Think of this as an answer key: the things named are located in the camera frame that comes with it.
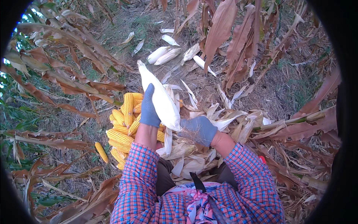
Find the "green grass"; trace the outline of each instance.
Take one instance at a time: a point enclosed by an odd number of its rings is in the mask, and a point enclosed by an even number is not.
[[[287,85],[290,88],[287,97],[293,99],[295,112],[313,98],[319,84],[318,79],[318,76],[314,75],[311,78],[303,77],[299,80],[290,79],[288,81]]]

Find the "hand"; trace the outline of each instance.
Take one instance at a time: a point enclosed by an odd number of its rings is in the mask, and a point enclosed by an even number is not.
[[[218,128],[215,127],[205,116],[198,116],[190,120],[180,121],[184,131],[179,136],[192,139],[195,143],[203,146],[210,146]]]
[[[154,85],[151,83],[149,84],[144,94],[144,99],[142,101],[142,109],[141,109],[142,115],[139,122],[142,124],[147,124],[159,128],[160,119],[153,105],[153,101],[152,101],[153,93],[154,93]]]

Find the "plaid shirt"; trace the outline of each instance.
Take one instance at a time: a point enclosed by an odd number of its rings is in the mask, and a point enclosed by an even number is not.
[[[133,143],[119,185],[112,223],[186,223],[193,198],[181,194],[156,195],[155,150]],[[208,193],[233,223],[284,223],[284,210],[271,173],[258,156],[237,143],[224,162],[237,181],[238,191],[224,182]]]

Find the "yellow corn cob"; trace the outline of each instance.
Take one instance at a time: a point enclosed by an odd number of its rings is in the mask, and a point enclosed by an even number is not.
[[[127,129],[127,127],[124,127],[123,125],[113,125],[113,129],[117,132],[128,135],[128,129]]]
[[[138,117],[133,122],[133,124],[129,127],[128,135],[131,135],[131,134],[134,134],[137,132],[141,115],[142,114],[139,114]]]
[[[121,111],[124,114],[124,123],[129,128],[133,123],[133,95],[131,93],[124,94],[124,104],[121,106]]]
[[[123,126],[123,127],[126,128],[126,125],[124,124],[124,121],[113,120],[113,121],[111,121],[111,123],[113,124],[113,126]]]
[[[160,142],[164,142],[164,133],[163,132],[158,131],[157,140]]]
[[[114,118],[113,114],[111,114],[110,115],[110,121],[113,121],[113,120],[115,120],[115,118]]]
[[[122,112],[120,110],[114,109],[114,110],[112,110],[112,114],[116,121],[118,121],[119,123],[124,122],[124,114],[122,114]]]
[[[159,129],[158,129],[159,132],[164,132],[165,131],[165,126],[162,125],[162,124],[159,124]]]
[[[127,144],[132,144],[132,142],[134,141],[134,139],[128,135],[124,135],[116,130],[114,130],[113,128],[112,129],[109,129],[107,131],[107,136],[109,139],[111,140],[115,140],[117,142],[120,142],[124,145],[127,145]]]
[[[125,158],[127,158],[126,155],[128,155],[126,153],[119,152],[118,149],[115,147],[112,147],[111,154],[117,160],[117,162],[119,161],[125,162]]]
[[[101,158],[103,159],[103,161],[108,163],[109,162],[108,156],[107,156],[105,150],[103,149],[102,145],[99,142],[96,142],[95,147],[96,147],[98,153],[100,154]]]
[[[121,144],[120,142],[111,139],[108,141],[108,144],[110,144],[113,147],[116,147],[118,152],[129,153],[131,149],[130,145],[124,145]]]
[[[135,105],[133,108],[133,113],[140,114],[142,111],[142,103]]]

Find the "ground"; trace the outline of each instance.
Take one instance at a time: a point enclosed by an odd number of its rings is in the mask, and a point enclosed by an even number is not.
[[[114,15],[114,25],[111,25],[99,10],[95,10],[95,18],[93,18],[85,7],[81,8],[80,13],[91,18],[92,23],[89,25],[89,30],[94,38],[99,43],[102,43],[105,49],[117,59],[126,62],[133,68],[137,68],[137,60],[146,62],[146,57],[150,52],[160,46],[167,45],[167,43],[161,39],[163,34],[159,29],[174,28],[174,1],[168,3],[168,8],[165,12],[163,12],[161,8],[143,12],[148,3],[148,0],[137,1],[131,5],[126,5],[123,8],[117,8],[114,2],[109,2],[108,7],[113,11]],[[240,24],[242,21],[243,11],[239,9],[238,15],[239,18],[235,22],[236,24]],[[281,39],[280,35],[286,33],[290,24],[292,24],[293,17],[294,12],[292,12],[288,6],[284,6],[282,8],[282,20],[280,23],[281,29],[279,30],[276,39]],[[162,20],[164,21],[163,23],[154,24],[154,22]],[[199,36],[196,32],[196,21],[198,20],[191,19],[188,27],[183,29],[176,39],[182,49],[182,54],[199,41]],[[299,34],[303,33],[307,26],[308,25],[299,25],[297,32]],[[134,38],[129,44],[119,46],[119,44],[128,37],[130,32],[135,33]],[[145,38],[145,42],[142,49],[132,57],[131,53],[133,49],[143,38]],[[242,97],[235,101],[233,109],[243,111],[248,111],[250,109],[264,109],[267,111],[267,114],[272,121],[278,121],[280,119],[287,120],[313,97],[317,87],[319,87],[323,79],[322,74],[312,75],[313,71],[309,65],[300,66],[300,72],[296,70],[295,66],[291,65],[310,60],[314,57],[310,54],[304,55],[306,51],[299,53],[295,49],[297,43],[298,41],[295,41],[287,51],[287,54],[271,67],[248,97]],[[259,44],[259,57],[255,59],[256,61],[261,59],[260,56],[263,54],[262,51],[265,48],[265,44],[266,43]],[[146,65],[147,68],[161,80],[167,72],[180,63],[181,55],[163,66],[149,65],[148,62],[146,62]],[[184,88],[180,81],[182,79],[197,96],[200,109],[207,108],[212,103],[221,103],[221,99],[218,96],[217,84],[221,84],[225,74],[220,73],[217,77],[214,77],[211,74],[204,74],[204,71],[201,68],[190,71],[190,68],[193,65],[193,60],[187,61],[184,66],[181,66],[172,72],[171,77],[168,79],[168,83],[179,85]],[[103,80],[104,77],[93,70],[92,66],[86,60],[81,61],[81,66],[89,79]],[[226,66],[225,58],[216,55],[210,66],[215,72],[222,71]],[[258,71],[254,71],[253,76],[255,79],[258,76]],[[126,70],[120,70],[120,73],[109,71],[108,79],[125,84],[127,88],[124,93],[126,91],[143,93],[139,74],[131,74]],[[228,91],[228,97],[231,97],[246,83],[246,81],[234,83],[232,88]],[[78,110],[88,112],[93,111],[90,101],[83,95],[66,95],[62,93],[59,87],[53,87],[52,91],[60,96],[65,96],[70,99],[75,98],[76,100],[63,100],[63,102],[74,105]],[[180,94],[180,98],[183,99],[185,103],[189,104],[188,94],[184,91]],[[122,93],[116,93],[116,97],[121,100]],[[54,110],[52,108],[45,108],[46,110],[51,110],[52,115],[42,119],[39,128],[49,132],[80,131],[83,134],[77,137],[78,139],[87,142],[100,142],[104,146],[105,151],[109,154],[110,147],[107,143],[108,139],[105,131],[112,127],[109,121],[109,115],[111,109],[114,107],[101,101],[96,102],[96,107],[99,112],[104,110],[100,112],[101,123],[97,123],[95,119],[88,119],[82,124],[86,118],[80,115],[65,110],[60,111],[59,109]],[[58,165],[59,163],[73,161],[83,153],[84,152],[77,150],[51,149],[51,152],[49,152],[46,159],[48,160],[48,164]],[[91,175],[93,185],[99,186],[103,180],[113,177],[121,172],[115,167],[117,165],[115,159],[112,156],[109,156],[109,158],[110,163],[106,164],[97,154],[88,153],[74,162],[69,171],[78,173],[95,166],[102,166],[103,172]],[[91,182],[82,179],[62,181],[59,186],[60,189],[78,196],[86,195],[91,187]]]

